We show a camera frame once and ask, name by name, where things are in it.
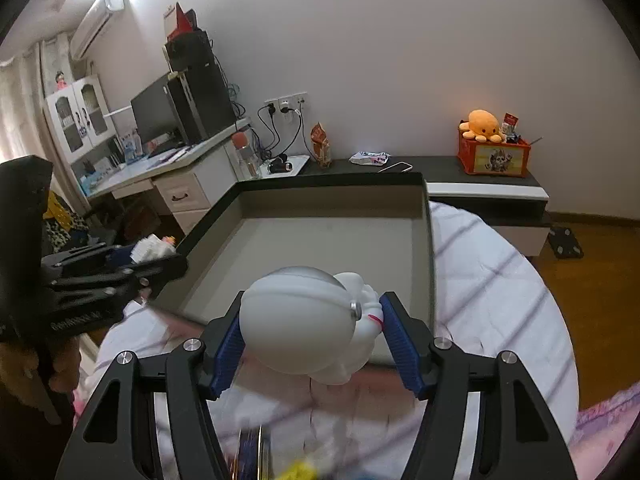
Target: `blue gripper pad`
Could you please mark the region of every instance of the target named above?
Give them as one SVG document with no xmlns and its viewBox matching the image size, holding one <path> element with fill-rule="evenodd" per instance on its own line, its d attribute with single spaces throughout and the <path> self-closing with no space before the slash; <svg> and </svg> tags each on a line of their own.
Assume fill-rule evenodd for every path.
<svg viewBox="0 0 640 480">
<path fill-rule="evenodd" d="M 240 332 L 240 319 L 236 314 L 215 357 L 215 375 L 211 381 L 211 389 L 216 397 L 231 386 L 243 351 L 244 339 Z"/>
<path fill-rule="evenodd" d="M 423 400 L 431 385 L 425 384 L 423 373 L 429 370 L 422 370 L 421 365 L 431 363 L 429 344 L 433 336 L 421 320 L 407 314 L 394 292 L 383 294 L 380 303 L 385 316 L 383 333 L 402 384 L 417 399 Z"/>
</svg>

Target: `round table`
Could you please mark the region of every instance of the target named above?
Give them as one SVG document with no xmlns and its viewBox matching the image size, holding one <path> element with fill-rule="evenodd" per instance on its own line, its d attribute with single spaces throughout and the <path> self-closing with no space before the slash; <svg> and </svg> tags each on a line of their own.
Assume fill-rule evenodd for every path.
<svg viewBox="0 0 640 480">
<path fill-rule="evenodd" d="M 435 335 L 447 336 L 475 354 L 516 352 L 569 441 L 578 411 L 577 371 L 569 333 L 554 298 L 527 259 L 478 216 L 441 203 L 430 203 L 430 208 Z M 152 311 L 131 303 L 126 320 L 114 326 L 100 346 L 96 372 L 86 386 L 94 388 L 122 350 L 144 357 L 170 351 L 182 339 Z M 365 387 L 363 393 L 361 384 L 327 387 L 260 366 L 242 365 L 232 387 L 209 404 L 223 449 L 233 451 L 240 427 L 269 424 L 272 449 L 281 452 L 279 467 L 327 440 L 324 452 L 330 457 L 324 458 L 333 461 L 328 472 L 334 477 L 366 473 L 378 479 L 400 478 L 424 413 L 423 402 L 403 388 L 381 394 Z M 174 478 L 166 402 L 156 395 L 160 396 L 156 417 L 165 477 Z M 478 407 L 479 394 L 470 394 L 457 479 L 468 478 L 471 470 Z"/>
</svg>

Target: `desk drawer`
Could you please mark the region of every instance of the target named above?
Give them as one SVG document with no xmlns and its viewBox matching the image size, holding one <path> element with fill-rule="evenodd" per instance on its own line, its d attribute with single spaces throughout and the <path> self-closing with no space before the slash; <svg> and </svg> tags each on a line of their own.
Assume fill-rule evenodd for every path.
<svg viewBox="0 0 640 480">
<path fill-rule="evenodd" d="M 173 212 L 209 209 L 210 204 L 193 173 L 161 178 L 155 182 L 162 198 Z"/>
<path fill-rule="evenodd" d="M 207 214 L 208 209 L 199 209 L 197 211 L 182 211 L 174 215 L 175 220 L 181 227 L 184 234 L 188 235 L 189 232 L 196 227 L 196 224 L 200 219 Z"/>
</svg>

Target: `red box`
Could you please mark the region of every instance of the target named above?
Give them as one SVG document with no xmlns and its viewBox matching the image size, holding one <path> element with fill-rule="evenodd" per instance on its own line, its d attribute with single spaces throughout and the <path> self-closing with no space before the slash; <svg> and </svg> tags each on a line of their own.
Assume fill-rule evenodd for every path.
<svg viewBox="0 0 640 480">
<path fill-rule="evenodd" d="M 526 176 L 530 149 L 522 139 L 517 144 L 495 144 L 465 139 L 458 132 L 458 158 L 471 175 Z"/>
</svg>

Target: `curtain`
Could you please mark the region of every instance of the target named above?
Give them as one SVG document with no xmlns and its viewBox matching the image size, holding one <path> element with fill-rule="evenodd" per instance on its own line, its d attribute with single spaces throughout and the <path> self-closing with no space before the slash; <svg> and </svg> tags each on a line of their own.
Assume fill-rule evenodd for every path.
<svg viewBox="0 0 640 480">
<path fill-rule="evenodd" d="M 51 189 L 82 215 L 89 204 L 71 167 L 56 150 L 44 115 L 43 45 L 35 44 L 0 66 L 0 162 L 25 155 L 51 161 Z"/>
</svg>

